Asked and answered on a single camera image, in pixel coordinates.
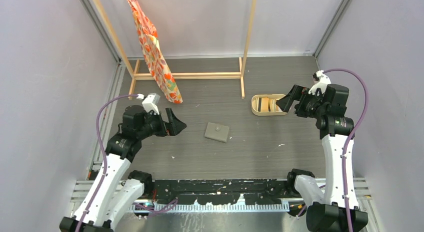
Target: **cable connector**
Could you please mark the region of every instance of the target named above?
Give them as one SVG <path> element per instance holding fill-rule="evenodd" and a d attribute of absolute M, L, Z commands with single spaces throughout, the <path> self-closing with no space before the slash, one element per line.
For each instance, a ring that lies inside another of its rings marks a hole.
<path fill-rule="evenodd" d="M 138 94 L 139 96 L 137 97 L 138 100 L 144 100 L 144 95 L 143 94 Z"/>

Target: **beige tray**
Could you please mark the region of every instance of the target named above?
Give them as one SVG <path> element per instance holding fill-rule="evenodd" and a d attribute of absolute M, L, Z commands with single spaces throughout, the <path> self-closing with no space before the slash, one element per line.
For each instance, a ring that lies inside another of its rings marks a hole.
<path fill-rule="evenodd" d="M 268 97 L 270 99 L 281 99 L 283 98 L 285 95 L 284 94 L 273 94 L 273 95 L 255 95 L 252 97 L 252 101 L 251 101 L 251 107 L 252 107 L 252 112 L 253 114 L 255 114 L 256 116 L 284 116 L 287 115 L 287 112 L 282 112 L 282 111 L 276 111 L 276 112 L 272 112 L 272 111 L 267 111 L 267 112 L 259 112 L 257 105 L 256 105 L 256 99 L 260 98 L 260 97 Z"/>

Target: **wooden pole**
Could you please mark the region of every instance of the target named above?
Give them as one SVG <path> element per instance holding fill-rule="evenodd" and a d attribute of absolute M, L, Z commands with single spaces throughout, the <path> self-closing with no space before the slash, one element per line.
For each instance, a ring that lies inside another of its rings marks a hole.
<path fill-rule="evenodd" d="M 121 42 L 118 39 L 118 36 L 114 30 L 114 28 L 112 27 L 111 21 L 109 21 L 108 15 L 106 14 L 105 8 L 103 7 L 102 3 L 100 2 L 100 0 L 93 0 L 95 7 L 97 8 L 97 11 L 100 14 L 100 17 L 103 19 L 104 25 L 106 26 L 107 31 L 109 32 L 109 35 L 112 38 L 112 41 L 115 43 L 120 56 L 122 58 L 122 61 L 124 62 L 131 78 L 134 80 L 134 71 L 133 68 L 131 67 L 130 61 L 128 61 L 127 55 L 124 52 L 124 49 L 121 45 Z"/>
<path fill-rule="evenodd" d="M 251 36 L 252 25 L 253 25 L 253 18 L 254 18 L 254 15 L 255 15 L 255 8 L 256 8 L 256 0 L 252 0 L 252 5 L 251 5 L 251 8 L 250 8 L 250 16 L 249 16 L 249 25 L 248 25 L 248 28 L 247 28 L 246 44 L 244 45 L 243 63 L 241 65 L 241 77 L 243 77 L 245 75 L 246 58 L 248 56 L 250 36 Z"/>

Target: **wooden clothes rack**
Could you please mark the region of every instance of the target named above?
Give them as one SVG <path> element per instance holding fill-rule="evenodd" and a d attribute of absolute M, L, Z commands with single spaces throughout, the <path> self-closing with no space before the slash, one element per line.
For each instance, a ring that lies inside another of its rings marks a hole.
<path fill-rule="evenodd" d="M 109 32 L 109 35 L 111 36 L 112 41 L 115 44 L 115 47 L 117 48 L 122 61 L 124 62 L 129 75 L 132 78 L 131 86 L 129 88 L 129 94 L 134 94 L 134 89 L 136 87 L 136 81 L 138 80 L 153 80 L 152 75 L 150 73 L 139 73 L 140 69 L 140 60 L 137 60 L 135 63 L 135 68 L 133 70 L 130 61 L 128 61 L 127 55 L 124 52 L 124 49 L 121 45 L 121 42 L 118 39 L 118 36 L 109 21 L 108 15 L 106 14 L 105 8 L 103 7 L 100 0 L 93 0 L 94 5 L 99 12 L 100 17 L 102 18 L 104 25 L 106 26 L 107 31 Z M 253 19 L 255 15 L 255 8 L 256 8 L 256 0 L 252 0 L 251 8 L 250 8 L 250 16 L 249 16 L 249 24 L 247 28 L 247 35 L 246 35 L 246 43 L 244 45 L 244 53 L 243 58 L 238 58 L 239 63 L 239 71 L 237 72 L 180 72 L 180 73 L 172 73 L 173 77 L 176 80 L 179 79 L 240 79 L 240 85 L 241 85 L 241 94 L 242 99 L 244 98 L 245 94 L 245 82 L 244 82 L 244 75 L 245 75 L 245 67 L 246 67 L 246 58 L 248 56 L 248 49 L 249 49 L 249 43 L 250 43 L 250 36 L 252 32 L 252 25 L 253 25 Z"/>

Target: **patterned fabric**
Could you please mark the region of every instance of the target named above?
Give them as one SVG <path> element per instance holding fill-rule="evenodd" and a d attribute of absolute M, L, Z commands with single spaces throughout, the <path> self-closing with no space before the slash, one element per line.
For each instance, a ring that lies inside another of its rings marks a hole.
<path fill-rule="evenodd" d="M 182 103 L 183 99 L 181 98 L 180 91 L 159 48 L 156 27 L 144 14 L 137 0 L 127 1 L 132 9 L 132 16 L 134 17 L 144 60 L 150 74 L 168 101 L 176 104 Z"/>

